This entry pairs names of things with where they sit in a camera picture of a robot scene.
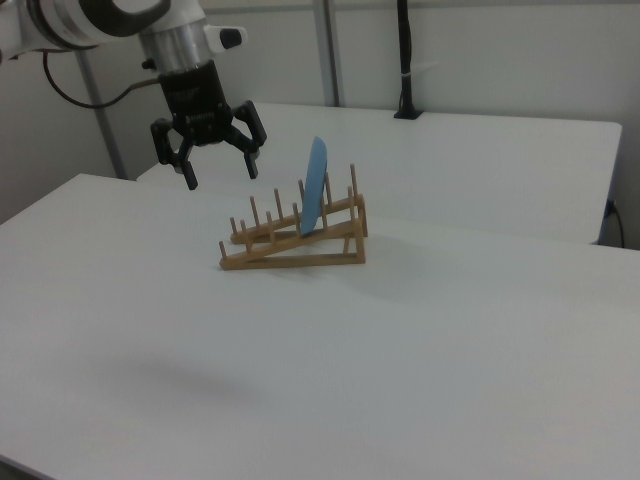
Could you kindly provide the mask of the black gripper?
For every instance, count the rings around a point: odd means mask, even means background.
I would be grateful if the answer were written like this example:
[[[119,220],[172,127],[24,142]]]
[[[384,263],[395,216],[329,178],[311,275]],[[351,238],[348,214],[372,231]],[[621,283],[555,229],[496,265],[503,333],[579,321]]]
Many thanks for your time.
[[[249,177],[258,177],[256,160],[267,140],[266,130],[250,100],[233,109],[231,114],[213,60],[182,72],[160,75],[159,81],[172,114],[172,122],[161,118],[151,124],[154,147],[161,165],[172,166],[193,191],[198,187],[189,161],[194,144],[204,146],[227,139],[243,153]],[[248,127],[250,136],[231,125],[232,116]],[[183,137],[177,150],[169,138],[172,129]]]

